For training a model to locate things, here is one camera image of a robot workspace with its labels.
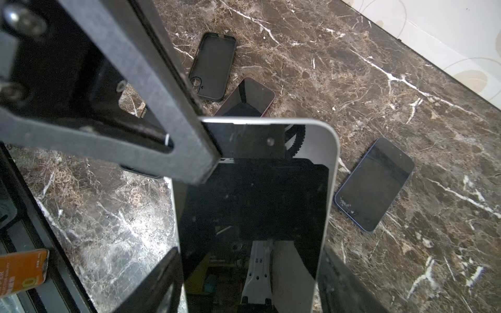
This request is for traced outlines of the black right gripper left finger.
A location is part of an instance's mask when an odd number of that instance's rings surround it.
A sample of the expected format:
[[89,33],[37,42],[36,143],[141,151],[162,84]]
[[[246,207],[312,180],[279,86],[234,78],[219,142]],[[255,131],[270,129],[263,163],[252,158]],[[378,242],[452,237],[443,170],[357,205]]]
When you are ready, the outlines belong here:
[[174,247],[115,311],[177,312],[182,285],[181,255]]

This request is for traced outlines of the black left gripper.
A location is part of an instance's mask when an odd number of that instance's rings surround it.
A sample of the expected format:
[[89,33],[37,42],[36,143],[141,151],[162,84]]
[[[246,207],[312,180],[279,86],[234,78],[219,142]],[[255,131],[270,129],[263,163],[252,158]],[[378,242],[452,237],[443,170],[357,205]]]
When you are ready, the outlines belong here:
[[185,183],[220,155],[152,1],[2,1],[1,141]]

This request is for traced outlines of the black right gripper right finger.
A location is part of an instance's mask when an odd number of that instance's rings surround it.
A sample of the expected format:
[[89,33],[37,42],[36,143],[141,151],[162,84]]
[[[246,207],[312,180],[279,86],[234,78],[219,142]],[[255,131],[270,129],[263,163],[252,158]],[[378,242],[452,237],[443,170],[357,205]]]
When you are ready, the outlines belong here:
[[324,248],[317,276],[324,312],[387,312],[334,251]]

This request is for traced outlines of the white-edged smartphone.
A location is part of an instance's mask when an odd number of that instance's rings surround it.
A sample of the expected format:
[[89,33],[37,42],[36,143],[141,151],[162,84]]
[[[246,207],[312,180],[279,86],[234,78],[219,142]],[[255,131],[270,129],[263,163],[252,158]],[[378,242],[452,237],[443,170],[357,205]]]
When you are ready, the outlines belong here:
[[339,138],[314,119],[205,117],[221,158],[174,181],[188,312],[311,312]]

